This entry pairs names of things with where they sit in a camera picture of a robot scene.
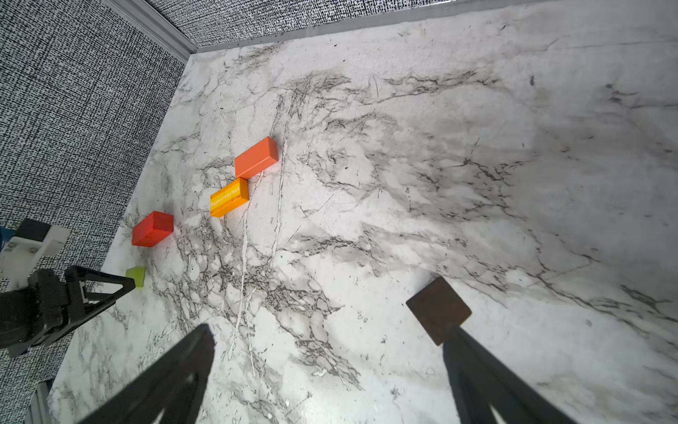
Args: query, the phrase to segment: orange-red block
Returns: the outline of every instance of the orange-red block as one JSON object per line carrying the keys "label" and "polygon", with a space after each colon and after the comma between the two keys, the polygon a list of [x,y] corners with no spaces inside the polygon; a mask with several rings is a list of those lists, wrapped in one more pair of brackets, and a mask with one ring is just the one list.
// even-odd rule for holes
{"label": "orange-red block", "polygon": [[235,178],[249,180],[276,162],[278,146],[271,137],[266,137],[235,158]]}
{"label": "orange-red block", "polygon": [[210,214],[221,218],[249,200],[250,191],[247,190],[247,180],[236,178],[231,184],[210,196]]}
{"label": "orange-red block", "polygon": [[151,212],[132,230],[132,245],[152,248],[174,231],[174,217],[162,212]]}

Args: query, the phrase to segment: brown square tile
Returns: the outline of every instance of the brown square tile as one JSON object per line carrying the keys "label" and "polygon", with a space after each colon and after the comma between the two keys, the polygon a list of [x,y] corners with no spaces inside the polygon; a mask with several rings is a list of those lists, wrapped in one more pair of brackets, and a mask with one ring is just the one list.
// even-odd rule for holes
{"label": "brown square tile", "polygon": [[471,309],[442,277],[415,294],[407,307],[438,346],[452,328],[471,316]]}

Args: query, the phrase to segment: textured wall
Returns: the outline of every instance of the textured wall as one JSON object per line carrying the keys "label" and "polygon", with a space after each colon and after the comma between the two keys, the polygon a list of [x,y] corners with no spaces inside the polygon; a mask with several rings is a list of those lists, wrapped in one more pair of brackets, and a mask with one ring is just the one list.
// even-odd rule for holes
{"label": "textured wall", "polygon": [[[72,229],[41,266],[99,268],[183,70],[94,0],[0,1],[0,225]],[[0,422],[19,421],[68,340],[0,353]]]}
{"label": "textured wall", "polygon": [[147,0],[197,47],[410,9],[441,0]]}

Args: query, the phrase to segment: yellow-orange block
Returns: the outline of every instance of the yellow-orange block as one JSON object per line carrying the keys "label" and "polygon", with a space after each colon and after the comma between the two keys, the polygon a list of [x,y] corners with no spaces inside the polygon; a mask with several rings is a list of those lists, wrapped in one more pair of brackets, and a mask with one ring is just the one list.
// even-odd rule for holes
{"label": "yellow-orange block", "polygon": [[210,214],[221,218],[225,214],[250,201],[247,180],[236,178],[231,184],[217,191],[210,197]]}

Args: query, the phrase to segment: small lime green block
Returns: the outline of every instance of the small lime green block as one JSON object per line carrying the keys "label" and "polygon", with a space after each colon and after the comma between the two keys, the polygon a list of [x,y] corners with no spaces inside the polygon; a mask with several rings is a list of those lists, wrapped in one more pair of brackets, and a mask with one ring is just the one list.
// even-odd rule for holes
{"label": "small lime green block", "polygon": [[146,276],[146,268],[145,267],[130,268],[127,271],[125,271],[125,276],[127,278],[134,279],[134,283],[137,287],[143,287],[144,277]]}

